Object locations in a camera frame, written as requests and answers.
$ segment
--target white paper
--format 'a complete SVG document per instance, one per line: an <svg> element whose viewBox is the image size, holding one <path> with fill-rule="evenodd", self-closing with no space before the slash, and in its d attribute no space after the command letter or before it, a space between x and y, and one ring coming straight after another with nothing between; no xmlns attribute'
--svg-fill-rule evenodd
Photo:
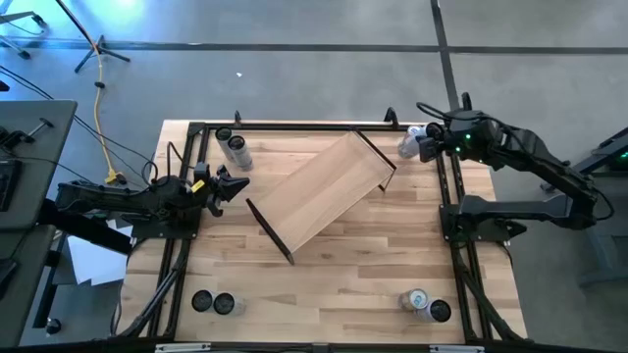
<svg viewBox="0 0 628 353"><path fill-rule="evenodd" d="M116 229L115 221L107 221L107 225ZM117 229L120 233L131 237L132 227ZM127 272L127 256L118 252L94 245L75 236L68 238L75 277L78 283L91 279L92 285L120 280Z"/></svg>

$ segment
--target yellow cable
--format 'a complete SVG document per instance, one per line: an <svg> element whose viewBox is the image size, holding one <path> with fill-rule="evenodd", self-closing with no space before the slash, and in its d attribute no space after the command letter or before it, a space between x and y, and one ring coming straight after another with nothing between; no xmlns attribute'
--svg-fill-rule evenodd
<svg viewBox="0 0 628 353"><path fill-rule="evenodd" d="M87 39L89 40L89 44L94 48L94 52L96 53L96 58L98 58L98 82L102 82L102 61L100 60L100 52L98 51L98 47L96 43L91 39L89 33L85 30L84 33L87 35ZM102 132L100 131L100 119L98 117L98 106L100 105L100 90L102 88L96 88L96 100L94 101L94 121L96 123L96 130L98 131L100 144L102 146L102 152L105 155L105 160L107 160L107 167L109 168L109 175L105 178L107 183L112 183L116 180L116 171L114 170L113 165L111 164L111 159L109 158L109 152L107 151L107 147L105 145L105 139L102 137Z"/></svg>

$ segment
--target wooden tabletop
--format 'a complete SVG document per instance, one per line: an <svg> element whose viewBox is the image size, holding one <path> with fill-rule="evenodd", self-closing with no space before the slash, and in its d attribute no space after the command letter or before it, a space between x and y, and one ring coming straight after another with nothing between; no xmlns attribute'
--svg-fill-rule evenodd
<svg viewBox="0 0 628 353"><path fill-rule="evenodd" d="M188 121L165 121L155 163L166 168L166 146L183 151ZM222 218L203 211L192 242L177 329L177 340L335 343L461 343L464 341L450 251L438 216L441 204L436 163L396 154L401 132L367 132L397 171L386 191L375 189L286 258L250 213L245 198L256 197L331 146L341 131L239 131L254 169L242 172L227 162L212 136L208 160L212 172L225 164L248 185ZM199 138L192 153L198 151ZM172 160L173 171L179 161ZM486 166L461 163L467 193L495 199ZM449 180L450 165L447 164ZM453 202L455 192L451 193ZM126 328L145 306L157 282L164 240L144 242L131 256L122 292ZM526 336L517 290L507 255L491 243L477 243L487 296L513 330ZM397 307L399 293L423 288L453 309L445 324L422 324ZM192 295L200 289L229 291L246 301L237 317L195 312ZM161 329L172 304L168 297ZM479 332L477 307L470 300Z"/></svg>

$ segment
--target concrete floor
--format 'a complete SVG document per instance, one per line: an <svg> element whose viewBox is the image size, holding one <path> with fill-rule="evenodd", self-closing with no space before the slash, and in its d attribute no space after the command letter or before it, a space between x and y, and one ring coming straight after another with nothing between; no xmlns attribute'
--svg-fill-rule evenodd
<svg viewBox="0 0 628 353"><path fill-rule="evenodd" d="M436 45L429 0L97 0L68 5L92 35L112 41L204 43ZM622 0L442 0L449 45L628 46L628 2ZM33 10L49 23L43 37L60 43L79 32L54 2L16 1L9 13ZM29 19L16 22L37 30ZM0 34L24 36L2 25ZM28 49L25 61L0 48L0 63L58 99L78 101L92 121L97 76L92 59L78 74L83 50ZM417 100L447 109L437 53L121 51L105 56L103 130L150 156L164 119L379 121L389 106L403 121L425 122ZM535 131L560 159L578 161L626 127L628 62L618 56L451 55L458 93L506 123ZM39 99L12 84L0 99ZM122 156L136 169L141 160ZM96 181L106 175L99 145L74 125L61 163ZM127 176L133 174L116 164ZM58 171L53 185L73 179ZM499 200L542 199L540 181L514 171L493 173ZM613 194L621 184L608 186ZM54 187L49 196L54 196ZM531 338L551 344L628 350L628 284L581 289L595 267L584 232L530 224L512 241L514 272ZM67 287L53 316L64 330L46 338L27 329L23 344L106 335L117 286Z"/></svg>

